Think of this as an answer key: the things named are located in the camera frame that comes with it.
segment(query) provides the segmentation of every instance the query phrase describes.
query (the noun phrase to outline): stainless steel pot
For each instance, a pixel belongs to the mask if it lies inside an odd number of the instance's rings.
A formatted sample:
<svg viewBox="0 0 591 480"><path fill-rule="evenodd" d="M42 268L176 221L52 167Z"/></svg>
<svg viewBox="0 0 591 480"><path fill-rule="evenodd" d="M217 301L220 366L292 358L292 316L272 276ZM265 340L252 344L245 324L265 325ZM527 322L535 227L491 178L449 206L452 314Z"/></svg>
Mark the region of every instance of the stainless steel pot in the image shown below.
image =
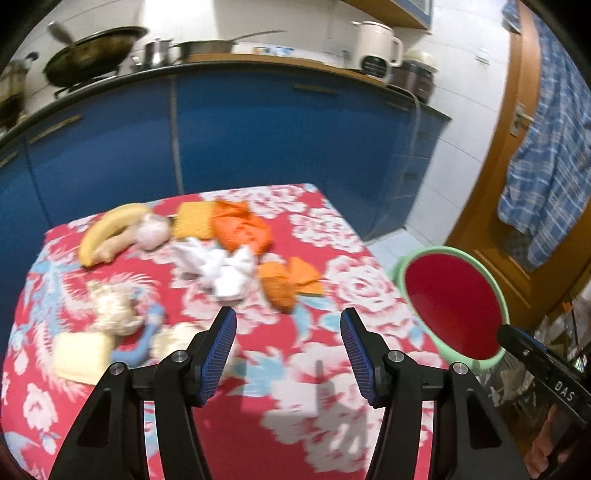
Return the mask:
<svg viewBox="0 0 591 480"><path fill-rule="evenodd" d="M204 53L232 53L232 47L236 45L237 40L243 40L244 38L256 37L257 35L266 35L271 33L284 33L287 30L266 30L264 32L249 33L247 35L241 35L240 37L233 38L231 40L199 40L199 41L188 41L179 43L176 45L180 48L181 61L188 61L191 55L202 55Z"/></svg>
<svg viewBox="0 0 591 480"><path fill-rule="evenodd" d="M155 41L146 43L143 61L137 56L131 57L131 60L134 62L133 70L138 72L140 70L157 69L172 64L173 62L170 59L171 42L172 39L161 40L160 38L156 38Z"/></svg>
<svg viewBox="0 0 591 480"><path fill-rule="evenodd" d="M39 58L32 51L22 60L13 60L0 76L0 127L12 128L25 104L25 78L30 63Z"/></svg>

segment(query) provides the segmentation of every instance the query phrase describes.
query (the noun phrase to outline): cabinet handle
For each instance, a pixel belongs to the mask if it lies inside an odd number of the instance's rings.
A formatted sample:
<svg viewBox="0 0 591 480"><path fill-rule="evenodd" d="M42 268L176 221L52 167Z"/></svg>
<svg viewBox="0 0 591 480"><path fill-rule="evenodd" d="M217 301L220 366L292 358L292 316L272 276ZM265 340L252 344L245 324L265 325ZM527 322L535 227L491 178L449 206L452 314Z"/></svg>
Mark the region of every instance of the cabinet handle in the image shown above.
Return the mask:
<svg viewBox="0 0 591 480"><path fill-rule="evenodd" d="M0 161L0 168L2 168L3 166L5 166L11 160L14 160L17 156L18 156L18 150L15 150L9 156L7 156L5 159L3 159L3 160Z"/></svg>
<svg viewBox="0 0 591 480"><path fill-rule="evenodd" d="M295 90L306 90L307 92L328 93L329 95L338 95L334 90L329 88L319 87L317 85L304 85L303 83L295 83L293 85Z"/></svg>
<svg viewBox="0 0 591 480"><path fill-rule="evenodd" d="M47 135L52 134L53 132L58 131L60 128L64 128L66 125L73 124L78 120L82 119L82 115L74 115L70 118L66 118L65 120L61 121L58 124L49 127L47 130L44 130L38 135L35 135L32 139L29 140L28 144L33 145L33 143L38 142L40 139L45 138Z"/></svg>
<svg viewBox="0 0 591 480"><path fill-rule="evenodd" d="M400 105L399 103L387 102L386 105L393 106L394 108L398 108L399 110L404 110L405 112L410 111L410 108L407 108L404 105Z"/></svg>

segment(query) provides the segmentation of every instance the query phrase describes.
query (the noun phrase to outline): crumpled white cloth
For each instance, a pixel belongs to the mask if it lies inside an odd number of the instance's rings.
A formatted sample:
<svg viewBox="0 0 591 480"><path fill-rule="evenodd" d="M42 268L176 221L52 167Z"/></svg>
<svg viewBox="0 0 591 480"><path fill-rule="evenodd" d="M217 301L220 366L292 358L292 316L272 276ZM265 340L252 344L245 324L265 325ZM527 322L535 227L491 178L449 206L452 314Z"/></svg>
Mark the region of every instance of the crumpled white cloth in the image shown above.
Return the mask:
<svg viewBox="0 0 591 480"><path fill-rule="evenodd" d="M204 288L211 288L221 301L241 300L255 271L255 257L247 245L229 256L219 248L207 249L196 238L175 242L176 264L186 273L201 276Z"/></svg>

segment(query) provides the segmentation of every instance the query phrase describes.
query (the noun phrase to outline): blue cabinet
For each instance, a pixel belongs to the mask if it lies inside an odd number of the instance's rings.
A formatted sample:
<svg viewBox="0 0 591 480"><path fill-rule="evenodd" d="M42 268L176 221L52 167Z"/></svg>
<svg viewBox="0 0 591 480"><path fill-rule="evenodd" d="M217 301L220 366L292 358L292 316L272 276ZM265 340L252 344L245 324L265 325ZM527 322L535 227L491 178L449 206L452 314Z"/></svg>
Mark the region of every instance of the blue cabinet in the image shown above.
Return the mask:
<svg viewBox="0 0 591 480"><path fill-rule="evenodd" d="M286 183L323 191L342 101L338 83L322 74L235 70L180 77L185 193Z"/></svg>
<svg viewBox="0 0 591 480"><path fill-rule="evenodd" d="M91 97L27 132L33 178L53 225L177 195L170 82Z"/></svg>
<svg viewBox="0 0 591 480"><path fill-rule="evenodd" d="M384 193L379 213L371 229L371 238L402 228L416 199L427 172L435 144L446 123L445 117L423 109L414 145L414 155L409 151L392 160L390 188Z"/></svg>
<svg viewBox="0 0 591 480"><path fill-rule="evenodd" d="M347 91L329 160L326 196L362 238L371 228L398 154L408 148L413 113L392 95L352 87Z"/></svg>
<svg viewBox="0 0 591 480"><path fill-rule="evenodd" d="M8 343L18 296L41 251L49 221L20 142L0 150L0 355Z"/></svg>

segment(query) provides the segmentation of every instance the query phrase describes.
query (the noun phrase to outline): orange sponge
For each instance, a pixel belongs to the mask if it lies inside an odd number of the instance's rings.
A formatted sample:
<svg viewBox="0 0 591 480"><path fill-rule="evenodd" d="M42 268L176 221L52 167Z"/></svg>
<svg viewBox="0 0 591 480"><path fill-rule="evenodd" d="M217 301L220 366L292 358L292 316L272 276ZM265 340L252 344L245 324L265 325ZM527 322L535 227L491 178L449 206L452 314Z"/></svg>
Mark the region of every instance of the orange sponge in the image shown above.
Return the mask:
<svg viewBox="0 0 591 480"><path fill-rule="evenodd" d="M194 236L201 240L214 237L212 214L214 202L184 202L177 210L174 220L173 236L186 238Z"/></svg>
<svg viewBox="0 0 591 480"><path fill-rule="evenodd" d="M262 255L271 245L271 228L254 215L246 202L215 201L212 226L217 240L229 252L248 245L255 255Z"/></svg>

